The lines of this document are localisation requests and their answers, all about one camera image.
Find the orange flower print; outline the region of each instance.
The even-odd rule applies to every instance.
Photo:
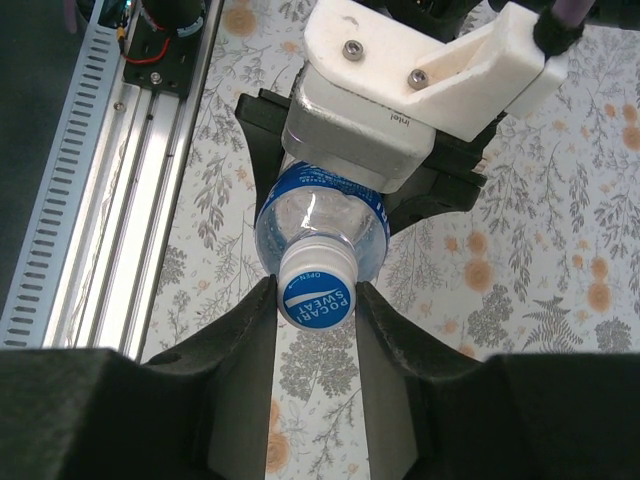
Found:
[[[638,110],[636,107],[629,105],[628,103],[622,107],[622,115],[629,123],[636,123],[638,121]]]
[[[246,6],[233,7],[223,17],[227,31],[238,37],[248,37],[255,32],[258,22],[256,16]]]
[[[580,325],[583,325],[584,322],[589,320],[590,316],[591,315],[589,315],[589,312],[587,312],[586,310],[578,310],[578,312],[576,313],[576,320]]]
[[[485,260],[471,260],[464,267],[464,280],[476,292],[486,292],[493,285],[493,269]]]
[[[458,330],[458,322],[453,318],[447,318],[445,315],[444,323],[440,327],[440,331],[446,335],[451,335],[452,333],[456,333]]]
[[[289,441],[281,433],[269,435],[267,444],[267,473],[276,473],[289,463]]]
[[[273,432],[278,425],[280,418],[280,405],[275,398],[271,399],[271,412],[269,413],[269,431]]]
[[[587,302],[592,310],[604,313],[611,308],[611,290],[605,283],[597,281],[589,287]]]
[[[591,262],[591,273],[596,280],[604,280],[609,273],[609,265],[602,257],[596,257]]]
[[[542,245],[542,250],[546,252],[547,249],[549,248],[549,244],[547,243],[547,240],[544,238],[544,235],[540,232],[536,232],[533,238],[536,241],[536,245]]]
[[[638,127],[627,127],[622,132],[622,141],[629,150],[640,151],[640,129]]]
[[[244,169],[244,167],[238,167],[238,169],[236,170],[236,175],[238,176],[238,180],[244,180],[245,178],[247,178],[247,171]]]
[[[278,53],[284,53],[289,60],[293,58],[294,55],[300,53],[300,47],[297,43],[287,41],[280,44],[280,48],[276,50]]]
[[[459,251],[458,250],[458,240],[456,240],[454,237],[445,238],[444,239],[444,246],[452,254]]]
[[[501,154],[502,154],[502,151],[500,150],[491,150],[489,153],[484,154],[484,158],[487,160],[487,162],[491,163],[496,158],[498,158]]]
[[[614,107],[613,105],[611,105],[610,103],[607,103],[604,106],[604,113],[607,115],[607,117],[609,118],[615,118],[616,117],[616,107]]]
[[[476,358],[476,352],[471,345],[460,345],[458,351],[467,357]]]
[[[482,232],[471,232],[467,240],[469,250],[474,255],[482,255],[486,252],[488,243],[487,236]]]
[[[582,267],[584,267],[584,259],[582,258],[582,255],[574,255],[571,258],[571,261],[573,262],[573,267],[578,270],[582,270]]]
[[[207,288],[209,288],[209,285],[211,285],[211,282],[207,282],[206,280],[200,280],[198,282],[198,290],[200,290],[201,292],[203,292],[204,290],[206,290]]]
[[[423,303],[422,305],[420,305],[420,310],[422,311],[422,313],[424,313],[426,317],[428,317],[429,315],[431,315],[432,306],[433,306],[433,300],[431,300],[429,303]]]
[[[562,120],[555,120],[553,123],[553,128],[555,128],[559,132],[566,132],[568,130],[567,124]]]

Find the bottle cap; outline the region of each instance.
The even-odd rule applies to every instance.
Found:
[[[342,242],[311,236],[293,243],[280,262],[278,308],[303,330],[344,323],[356,305],[358,262]]]

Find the pocari sweat label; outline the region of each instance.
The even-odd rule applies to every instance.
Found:
[[[303,327],[329,328],[349,315],[351,300],[349,289],[338,277],[307,272],[286,286],[282,306]]]

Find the floral pattern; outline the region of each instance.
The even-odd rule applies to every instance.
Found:
[[[144,358],[232,308],[264,275],[255,188],[233,109],[287,94],[312,0],[226,2],[173,220]],[[490,21],[482,5],[464,30]],[[565,85],[485,151],[473,211],[392,239],[376,282],[394,307],[473,358],[640,350],[640,35],[588,27]],[[268,479],[368,479],[353,323],[327,334],[283,320]]]

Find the plastic bottle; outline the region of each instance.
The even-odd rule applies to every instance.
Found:
[[[327,330],[355,308],[389,246],[380,194],[304,162],[282,173],[255,229],[263,267],[278,277],[278,308],[304,330]]]

